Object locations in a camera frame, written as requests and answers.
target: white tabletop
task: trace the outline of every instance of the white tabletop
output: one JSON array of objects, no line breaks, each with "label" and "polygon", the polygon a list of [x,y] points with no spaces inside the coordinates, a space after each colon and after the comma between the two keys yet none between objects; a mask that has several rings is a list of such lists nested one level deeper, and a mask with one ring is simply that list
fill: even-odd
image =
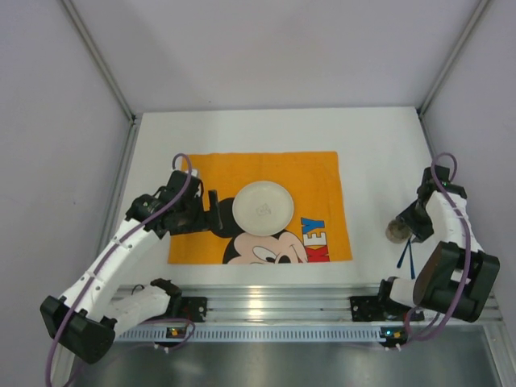
[{"label": "white tabletop", "polygon": [[[119,221],[136,197],[152,194],[166,183],[178,152],[297,151],[339,153],[353,261],[171,265],[167,236],[128,273],[124,283],[145,284],[163,277],[177,285],[352,285],[391,275],[409,277],[408,257],[402,269],[396,269],[403,245],[389,242],[385,228],[416,198],[422,171],[431,162],[412,107],[146,113]],[[416,272],[434,247],[432,239],[414,246]]]}]

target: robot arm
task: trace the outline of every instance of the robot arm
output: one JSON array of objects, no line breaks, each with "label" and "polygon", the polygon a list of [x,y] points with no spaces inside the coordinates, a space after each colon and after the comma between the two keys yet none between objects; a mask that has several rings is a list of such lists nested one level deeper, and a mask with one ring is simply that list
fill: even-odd
[{"label": "robot arm", "polygon": [[[452,317],[467,322],[476,321],[484,308],[500,269],[497,257],[484,253],[472,233],[466,214],[466,192],[453,185],[449,169],[437,166],[437,177],[464,215],[471,235],[471,265],[464,292]],[[418,199],[396,219],[410,229],[416,241],[424,242],[435,234],[439,241],[429,260],[415,280],[390,277],[380,286],[381,302],[399,306],[421,306],[446,313],[454,298],[464,271],[465,231],[454,208],[437,190],[429,168],[425,169]]]},{"label": "robot arm", "polygon": [[[92,281],[69,320],[60,343],[87,363],[100,360],[109,350],[114,338],[150,318],[177,312],[181,290],[170,281],[154,280],[151,286],[135,295],[111,302],[121,285],[124,274],[139,261],[148,249],[166,233],[170,235],[199,231],[217,231],[222,227],[216,191],[208,193],[210,209],[202,205],[203,187],[193,173],[181,199],[162,215],[134,232],[123,242],[122,237],[145,219],[169,203],[185,184],[187,174],[173,171],[166,186],[152,195],[142,195],[133,201],[114,237],[81,278],[59,298],[48,296],[40,311],[51,337],[55,337],[64,316],[79,298],[88,281]],[[101,260],[113,250],[98,269]]]}]

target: orange cloth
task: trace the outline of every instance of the orange cloth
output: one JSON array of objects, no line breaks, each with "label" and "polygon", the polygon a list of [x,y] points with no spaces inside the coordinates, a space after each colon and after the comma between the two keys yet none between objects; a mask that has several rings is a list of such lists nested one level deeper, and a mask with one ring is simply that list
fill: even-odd
[{"label": "orange cloth", "polygon": [[[205,191],[216,189],[220,202],[234,198],[254,181],[274,181],[292,195],[294,213],[286,228],[288,235],[255,237],[237,233],[219,238],[211,232],[202,232],[173,236],[170,264],[289,263],[289,259],[292,263],[312,263],[352,259],[336,152],[227,153],[192,155],[190,159],[200,172]],[[207,196],[203,198],[206,209]],[[235,256],[246,259],[233,260]]]}]

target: metal frame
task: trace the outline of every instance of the metal frame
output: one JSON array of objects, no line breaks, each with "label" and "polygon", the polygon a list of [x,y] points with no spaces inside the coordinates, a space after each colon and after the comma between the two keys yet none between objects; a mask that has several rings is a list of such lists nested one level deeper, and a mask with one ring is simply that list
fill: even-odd
[{"label": "metal frame", "polygon": [[97,45],[91,37],[91,34],[88,31],[88,28],[82,21],[77,8],[73,4],[72,0],[58,0],[61,4],[64,12],[68,16],[70,22],[73,27],[77,31],[77,34],[81,37],[82,43],[84,44],[86,50],[91,56],[93,62],[97,65],[98,71],[100,72],[104,81],[106,81],[108,87],[116,98],[117,102],[120,105],[123,113],[126,115],[127,119],[132,123],[135,120],[135,113],[129,106],[126,98],[124,97],[122,90],[119,87],[118,82],[114,79],[113,74],[107,65],[106,61],[102,57],[102,54],[98,50]]},{"label": "metal frame", "polygon": [[[116,224],[122,192],[127,180],[127,174],[139,132],[141,117],[136,117],[134,111],[125,99],[118,82],[114,79],[109,66],[103,59],[91,34],[82,21],[77,8],[73,4],[73,0],[58,0],[58,2],[62,5],[64,12],[81,37],[87,52],[97,65],[101,76],[106,81],[119,103],[120,108],[131,124],[127,138],[125,139],[123,154],[119,161],[119,172],[111,191],[108,214],[106,215],[106,221],[98,243],[98,250],[100,251],[113,233]],[[477,3],[475,10],[456,41],[450,55],[432,83],[422,105],[418,108],[418,116],[421,121],[423,133],[432,155],[435,154],[435,149],[431,142],[425,114],[432,102],[436,99],[439,91],[443,88],[446,80],[449,78],[465,45],[471,39],[492,2],[493,0],[480,0]],[[129,288],[122,288],[117,293],[117,296],[121,297],[128,291],[130,291]],[[351,320],[350,306],[347,306],[349,304],[349,296],[375,292],[376,286],[371,285],[363,285],[360,287],[307,286],[302,288],[293,288],[291,286],[238,286],[185,289],[186,295],[199,295],[201,293],[203,296],[209,298],[209,310],[206,316],[209,324],[207,325],[217,325],[220,323],[220,320],[224,320],[225,324],[230,324],[234,327],[263,326],[265,323],[274,324],[278,321],[275,317],[280,315],[286,317],[281,320],[282,323],[290,321],[294,325],[300,325],[303,321],[303,323],[317,324],[326,327],[357,327],[358,324],[353,323]],[[462,322],[452,323],[459,325],[465,324]],[[516,385],[516,352],[511,345],[494,296],[489,299],[488,308],[486,308],[478,323],[484,327],[487,344],[493,356],[493,362],[501,379],[501,384],[504,387]],[[374,326],[376,323],[361,324],[370,327],[371,325]],[[58,347],[52,370],[53,382],[56,385],[63,385],[68,380],[73,359],[74,355],[71,352],[62,346]]]},{"label": "metal frame", "polygon": [[482,18],[486,14],[489,6],[493,3],[493,0],[480,0],[473,13],[469,17],[466,26],[463,31],[460,33],[459,38],[453,45],[453,49],[451,50],[448,58],[444,62],[439,74],[432,82],[432,86],[428,91],[426,97],[423,99],[422,105],[418,108],[419,117],[424,117],[425,113],[430,108],[432,102],[435,100],[439,91],[443,88],[444,83],[452,73],[452,70],[455,68],[457,61],[459,60],[460,54],[463,52],[466,44],[473,36],[476,28],[479,26]]},{"label": "metal frame", "polygon": [[[196,324],[191,343],[384,343],[380,327],[328,327],[321,325],[261,325],[235,326]],[[168,335],[174,325],[140,325],[122,333],[117,342],[180,343]]]}]

